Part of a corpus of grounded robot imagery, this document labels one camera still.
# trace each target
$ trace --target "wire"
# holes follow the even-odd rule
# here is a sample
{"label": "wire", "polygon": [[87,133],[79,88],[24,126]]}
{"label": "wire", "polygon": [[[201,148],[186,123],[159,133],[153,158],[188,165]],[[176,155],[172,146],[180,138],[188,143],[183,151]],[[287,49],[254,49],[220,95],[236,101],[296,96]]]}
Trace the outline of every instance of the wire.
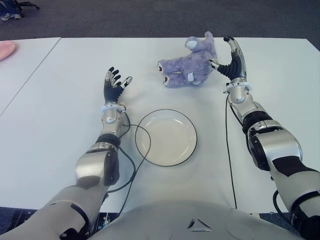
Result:
{"label": "wire", "polygon": [[275,210],[278,212],[278,214],[289,224],[292,226],[290,220],[284,215],[284,213],[280,210],[280,208],[278,207],[277,204],[277,196],[278,196],[279,192],[278,190],[276,190],[273,194],[272,200],[273,200],[273,205]]}
{"label": "wire", "polygon": [[116,189],[107,191],[107,192],[106,192],[107,194],[111,194],[111,193],[114,193],[114,192],[117,192],[117,191],[123,189],[124,187],[126,187],[126,186],[133,180],[133,178],[134,178],[134,176],[135,176],[136,165],[135,165],[134,161],[132,160],[132,158],[131,158],[121,147],[119,147],[119,149],[120,149],[120,151],[126,156],[126,158],[129,159],[129,161],[131,162],[131,164],[132,164],[132,166],[133,166],[133,173],[132,173],[130,179],[129,179],[125,184],[123,184],[122,186],[120,186],[120,187],[118,187],[118,188],[116,188]]}
{"label": "wire", "polygon": [[131,126],[137,127],[136,130],[135,130],[135,134],[134,134],[134,141],[135,141],[135,146],[136,146],[136,148],[138,149],[138,145],[137,145],[137,131],[138,131],[138,128],[143,129],[143,130],[148,134],[148,136],[149,136],[149,147],[148,147],[148,150],[146,151],[146,154],[143,156],[142,161],[140,162],[139,166],[137,167],[137,169],[136,169],[136,171],[135,171],[135,173],[134,173],[134,176],[133,176],[132,181],[131,181],[131,183],[130,183],[129,190],[128,190],[127,194],[126,194],[124,203],[123,203],[123,205],[122,205],[122,207],[121,207],[121,209],[120,209],[117,217],[120,216],[121,212],[123,211],[123,209],[124,209],[124,207],[125,207],[125,205],[126,205],[126,202],[127,202],[127,200],[128,200],[128,196],[129,196],[129,193],[130,193],[130,190],[131,190],[132,183],[134,182],[135,177],[136,177],[136,175],[137,175],[137,172],[138,172],[138,170],[140,169],[140,167],[141,167],[142,163],[144,162],[144,160],[146,159],[146,157],[147,157],[147,155],[148,155],[148,153],[149,153],[149,151],[150,151],[150,148],[151,148],[151,136],[150,136],[149,132],[148,132],[144,127],[142,127],[142,126],[140,126],[140,125],[131,124]]}
{"label": "wire", "polygon": [[225,140],[226,140],[226,148],[228,150],[228,157],[229,157],[229,167],[230,167],[230,175],[231,175],[231,184],[232,184],[232,191],[233,191],[233,198],[234,198],[234,206],[237,209],[237,200],[236,200],[236,193],[235,193],[235,186],[234,186],[234,178],[232,175],[232,168],[231,168],[231,158],[230,158],[230,150],[229,150],[229,142],[228,142],[228,125],[227,125],[227,104],[228,104],[228,96],[225,99]]}
{"label": "wire", "polygon": [[229,106],[230,106],[230,108],[231,108],[231,111],[233,112],[233,115],[234,115],[235,118],[238,120],[238,122],[239,122],[239,124],[241,125],[241,127],[243,127],[244,125],[242,124],[242,122],[241,122],[240,119],[238,118],[237,114],[235,113],[234,108],[233,108],[231,105],[229,105]]}

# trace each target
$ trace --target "plush toy paw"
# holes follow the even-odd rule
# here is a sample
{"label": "plush toy paw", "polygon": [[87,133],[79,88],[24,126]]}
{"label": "plush toy paw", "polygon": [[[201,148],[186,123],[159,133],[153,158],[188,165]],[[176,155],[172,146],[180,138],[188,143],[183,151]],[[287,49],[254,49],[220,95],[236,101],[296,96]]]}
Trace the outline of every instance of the plush toy paw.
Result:
{"label": "plush toy paw", "polygon": [[165,76],[162,83],[163,83],[164,86],[168,86],[169,81],[170,81],[170,77],[169,76]]}
{"label": "plush toy paw", "polygon": [[160,62],[158,62],[157,68],[158,68],[158,71],[159,71],[160,73],[163,73],[163,72],[164,72],[164,67],[161,65]]}

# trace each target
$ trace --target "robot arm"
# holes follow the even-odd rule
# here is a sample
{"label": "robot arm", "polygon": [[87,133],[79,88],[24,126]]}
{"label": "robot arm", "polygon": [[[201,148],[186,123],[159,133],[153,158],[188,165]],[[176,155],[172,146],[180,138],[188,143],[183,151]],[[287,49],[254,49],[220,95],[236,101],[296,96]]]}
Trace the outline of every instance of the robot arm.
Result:
{"label": "robot arm", "polygon": [[82,240],[93,233],[107,190],[119,179],[118,148],[126,130],[126,108],[118,104],[118,98],[132,77],[121,82],[118,73],[112,67],[105,76],[102,131],[76,164],[76,184],[61,190],[28,221],[1,235],[0,240]]}
{"label": "robot arm", "polygon": [[247,83],[246,65],[238,43],[225,37],[231,46],[232,62],[211,66],[230,79],[228,102],[236,110],[254,164],[269,171],[286,208],[291,224],[306,239],[320,239],[320,173],[302,163],[297,139],[267,111],[253,101]]}

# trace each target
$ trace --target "gray carpet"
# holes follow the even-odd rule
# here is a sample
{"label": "gray carpet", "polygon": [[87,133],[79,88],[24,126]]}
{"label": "gray carpet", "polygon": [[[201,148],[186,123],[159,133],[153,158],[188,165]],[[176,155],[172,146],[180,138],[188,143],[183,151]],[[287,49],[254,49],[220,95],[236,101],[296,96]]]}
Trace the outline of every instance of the gray carpet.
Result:
{"label": "gray carpet", "polygon": [[304,38],[320,49],[319,0],[31,0],[0,40],[46,37]]}

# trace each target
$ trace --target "purple plush toy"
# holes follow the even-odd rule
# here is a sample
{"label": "purple plush toy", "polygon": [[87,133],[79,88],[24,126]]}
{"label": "purple plush toy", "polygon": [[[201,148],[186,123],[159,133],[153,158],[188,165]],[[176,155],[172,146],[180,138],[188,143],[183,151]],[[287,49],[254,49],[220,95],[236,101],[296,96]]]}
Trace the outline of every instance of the purple plush toy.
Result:
{"label": "purple plush toy", "polygon": [[163,84],[166,87],[197,86],[207,80],[213,70],[208,60],[217,60],[217,53],[211,32],[207,31],[204,36],[205,40],[194,36],[187,38],[185,47],[192,52],[188,56],[158,62],[158,70],[164,74]]}

